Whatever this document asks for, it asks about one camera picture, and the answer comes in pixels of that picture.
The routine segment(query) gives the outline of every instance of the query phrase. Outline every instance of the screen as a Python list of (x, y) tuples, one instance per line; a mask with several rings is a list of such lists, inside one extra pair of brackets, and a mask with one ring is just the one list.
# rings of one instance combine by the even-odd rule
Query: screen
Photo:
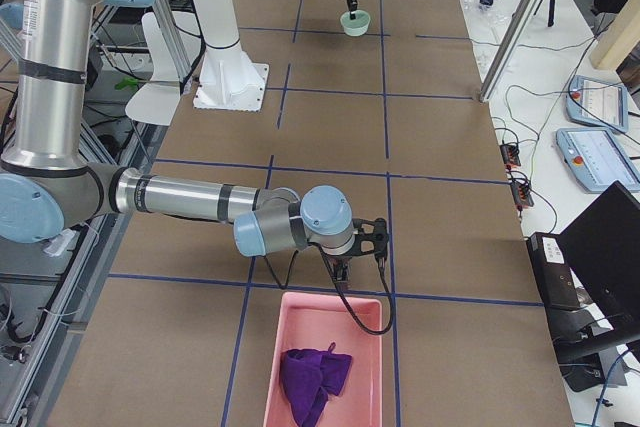
[[(567, 263), (613, 327), (640, 321), (640, 203), (612, 184), (558, 237)], [(628, 344), (640, 348), (640, 341)], [(635, 353), (640, 360), (640, 353)]]
[(635, 184), (640, 180), (604, 130), (577, 130), (569, 132), (569, 137), (597, 185), (611, 185), (616, 180)]

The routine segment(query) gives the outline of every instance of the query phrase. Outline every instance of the black stand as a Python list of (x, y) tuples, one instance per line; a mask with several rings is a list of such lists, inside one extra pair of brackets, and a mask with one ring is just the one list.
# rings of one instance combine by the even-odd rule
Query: black stand
[[(538, 7), (536, 7), (536, 10), (533, 13), (533, 15), (536, 15), (538, 13), (538, 10), (540, 10), (540, 6), (542, 5), (542, 2), (544, 2), (544, 0), (540, 0), (540, 3), (538, 4)], [(556, 0), (549, 0), (549, 20), (547, 21), (547, 27), (553, 27), (553, 24), (555, 22), (555, 14), (556, 14)]]

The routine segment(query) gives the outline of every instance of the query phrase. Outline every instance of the white table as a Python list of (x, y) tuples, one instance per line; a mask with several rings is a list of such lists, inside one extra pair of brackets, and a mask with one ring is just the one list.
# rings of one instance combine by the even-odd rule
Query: white table
[[(467, 28), (474, 43), (474, 53), (478, 62), (481, 77), (487, 73), (491, 60), (497, 52), (497, 47), (484, 45), (480, 42), (499, 43), (504, 36), (511, 14), (516, 10), (520, 0), (495, 0), (494, 5), (483, 11), (479, 8), (478, 0), (460, 0)], [(547, 27), (549, 1), (545, 0), (538, 12), (527, 26), (520, 44), (530, 46), (544, 46), (562, 48), (579, 44), (592, 37), (592, 31), (584, 21), (573, 0), (556, 0), (555, 25)], [(520, 46), (516, 49), (507, 72), (500, 80), (496, 93), (490, 99), (491, 113), (496, 118), (496, 127), (507, 127), (513, 130), (520, 140), (533, 138), (533, 133), (514, 122), (509, 115), (505, 102), (505, 93), (511, 85), (520, 85), (533, 92), (559, 92), (566, 90), (567, 81), (583, 52), (589, 45), (584, 43), (579, 47), (569, 48), (559, 52), (540, 50)], [(603, 81), (619, 82), (614, 71), (595, 70), (587, 54), (580, 64), (578, 74), (602, 79)], [(560, 152), (555, 145), (555, 132), (562, 127), (575, 127), (568, 120), (565, 112), (565, 95), (556, 93), (547, 96), (533, 96), (519, 88), (512, 88), (508, 96), (513, 116), (536, 131), (544, 129), (540, 134), (535, 155), (534, 143), (526, 142), (520, 146), (522, 167), (519, 169), (532, 178), (532, 187), (555, 207), (558, 219), (554, 232), (560, 232), (578, 214), (580, 214), (593, 200), (596, 194), (585, 192), (575, 180), (573, 174), (565, 165)], [(629, 97), (629, 109), (638, 112), (638, 108)], [(640, 119), (631, 117), (629, 135), (640, 139)], [(504, 131), (497, 130), (498, 140), (502, 139)], [(617, 136), (630, 156), (640, 155), (640, 146), (634, 145), (628, 139)], [(505, 141), (515, 140), (509, 132), (505, 134)], [(525, 236), (536, 231), (549, 231), (554, 224), (554, 214), (540, 198), (534, 196), (535, 206), (523, 212), (522, 232)], [(634, 368), (638, 363), (631, 355), (625, 361)], [(600, 409), (599, 426), (613, 426), (616, 421), (625, 421), (640, 425), (640, 375), (627, 374), (628, 386), (610, 388), (605, 398), (613, 402), (614, 406)], [(581, 393), (572, 392), (566, 388), (569, 403), (576, 425), (591, 425), (595, 399), (600, 394), (600, 387), (594, 387)]]

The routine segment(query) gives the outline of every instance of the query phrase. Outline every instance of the wooden beam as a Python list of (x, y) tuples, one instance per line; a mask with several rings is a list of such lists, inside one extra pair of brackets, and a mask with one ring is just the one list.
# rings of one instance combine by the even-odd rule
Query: wooden beam
[(640, 42), (640, 0), (628, 0), (591, 53), (596, 69), (615, 70)]

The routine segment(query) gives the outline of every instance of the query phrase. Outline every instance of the cardboard table surface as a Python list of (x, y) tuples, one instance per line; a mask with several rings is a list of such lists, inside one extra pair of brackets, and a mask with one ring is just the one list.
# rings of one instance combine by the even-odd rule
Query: cardboard table surface
[[(270, 64), (262, 110), (185, 97), (154, 172), (332, 184), (389, 220), (385, 426), (572, 425), (458, 0), (361, 0), (359, 38), (344, 0), (234, 2), (243, 49)], [(290, 255), (271, 257), (281, 276)], [(387, 315), (371, 260), (351, 286)], [(291, 285), (331, 292), (317, 252)], [(48, 425), (262, 425), (280, 298), (229, 226), (134, 216)]]

